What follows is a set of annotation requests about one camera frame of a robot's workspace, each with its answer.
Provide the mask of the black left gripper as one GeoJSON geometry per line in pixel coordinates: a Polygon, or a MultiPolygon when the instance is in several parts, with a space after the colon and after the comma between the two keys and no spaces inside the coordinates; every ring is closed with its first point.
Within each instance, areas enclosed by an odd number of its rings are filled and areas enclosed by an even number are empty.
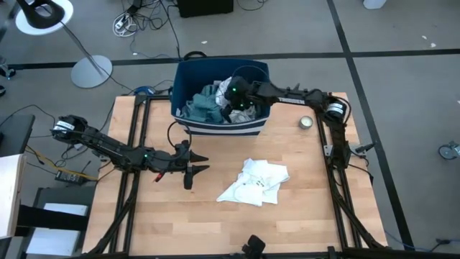
{"type": "Polygon", "coordinates": [[[209,165],[189,165],[196,162],[207,161],[208,158],[194,153],[192,150],[189,152],[190,143],[188,140],[183,140],[180,144],[175,145],[176,159],[172,162],[173,172],[182,172],[184,189],[191,190],[193,186],[193,177],[209,168],[209,165]]]}

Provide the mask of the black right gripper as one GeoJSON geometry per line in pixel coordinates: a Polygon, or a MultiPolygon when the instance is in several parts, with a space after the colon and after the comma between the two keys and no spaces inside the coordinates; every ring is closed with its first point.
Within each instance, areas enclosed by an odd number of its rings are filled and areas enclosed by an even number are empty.
{"type": "Polygon", "coordinates": [[[221,110],[228,123],[249,122],[256,119],[257,108],[248,100],[246,91],[249,84],[241,77],[231,77],[224,92],[224,106],[221,110]]]}

